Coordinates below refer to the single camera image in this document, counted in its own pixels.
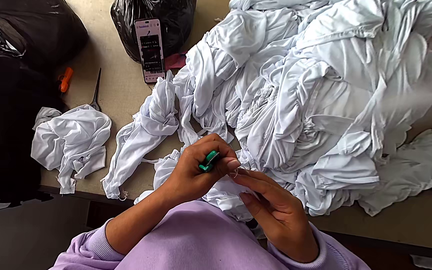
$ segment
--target black plastic bag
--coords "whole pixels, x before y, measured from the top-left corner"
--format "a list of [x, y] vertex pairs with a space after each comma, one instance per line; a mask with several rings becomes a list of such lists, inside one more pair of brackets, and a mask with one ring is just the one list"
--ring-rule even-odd
[[161, 22], [163, 55], [179, 52], [193, 27], [196, 0], [115, 0], [111, 6], [113, 18], [124, 49], [141, 63], [135, 22], [157, 18]]
[[0, 203], [51, 199], [38, 191], [41, 165], [31, 157], [32, 128], [41, 107], [65, 111], [60, 95], [55, 80], [0, 56]]
[[65, 0], [0, 0], [0, 55], [50, 71], [87, 41], [85, 26]]

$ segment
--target green thread snips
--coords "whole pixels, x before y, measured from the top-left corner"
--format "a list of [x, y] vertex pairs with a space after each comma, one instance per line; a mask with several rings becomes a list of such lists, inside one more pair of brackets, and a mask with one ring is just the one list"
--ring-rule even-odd
[[199, 164], [199, 169], [205, 173], [209, 172], [211, 169], [213, 169], [214, 163], [218, 161], [218, 157], [219, 152], [216, 152], [215, 150], [211, 151], [211, 153], [206, 156], [204, 161]]

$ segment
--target beige table surface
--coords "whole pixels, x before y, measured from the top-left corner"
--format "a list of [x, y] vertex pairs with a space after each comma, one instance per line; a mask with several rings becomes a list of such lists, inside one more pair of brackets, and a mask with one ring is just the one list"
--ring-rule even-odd
[[[113, 0], [66, 0], [86, 26], [90, 42], [74, 60], [68, 63], [74, 69], [65, 102], [70, 108], [90, 103], [96, 86], [99, 67], [102, 68], [99, 105], [112, 120], [111, 137], [106, 142], [106, 167], [78, 180], [76, 191], [104, 195], [101, 180], [108, 172], [110, 160], [116, 150], [115, 136], [119, 129], [132, 121], [151, 87], [144, 83], [141, 65], [125, 52], [110, 16]], [[195, 45], [211, 29], [215, 18], [228, 13], [228, 0], [198, 0], [194, 26], [185, 47]], [[157, 159], [180, 149], [183, 144], [177, 133], [163, 141], [145, 156]], [[42, 186], [59, 187], [57, 170], [42, 170]], [[141, 163], [134, 174], [122, 185], [135, 199], [143, 191], [152, 189], [154, 166]], [[432, 191], [423, 192], [404, 202], [396, 203], [376, 217], [365, 214], [357, 205], [342, 207], [330, 216], [310, 218], [321, 230], [356, 236], [389, 240], [432, 248]]]

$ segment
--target fingernail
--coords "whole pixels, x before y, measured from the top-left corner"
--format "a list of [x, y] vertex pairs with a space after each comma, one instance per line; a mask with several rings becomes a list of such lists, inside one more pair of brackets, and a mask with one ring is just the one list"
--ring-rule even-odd
[[235, 170], [237, 169], [239, 166], [241, 166], [241, 162], [237, 159], [233, 159], [230, 162], [227, 163], [227, 168], [230, 170]]
[[239, 197], [241, 198], [241, 200], [243, 201], [244, 204], [251, 202], [251, 199], [252, 199], [251, 195], [249, 195], [249, 193], [244, 193], [244, 192], [241, 192], [239, 194]]

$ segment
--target smartphone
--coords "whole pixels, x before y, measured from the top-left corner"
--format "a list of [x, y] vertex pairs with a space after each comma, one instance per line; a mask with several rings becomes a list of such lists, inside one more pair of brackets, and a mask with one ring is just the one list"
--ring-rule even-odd
[[136, 21], [136, 37], [144, 82], [154, 83], [158, 77], [164, 79], [163, 43], [159, 19]]

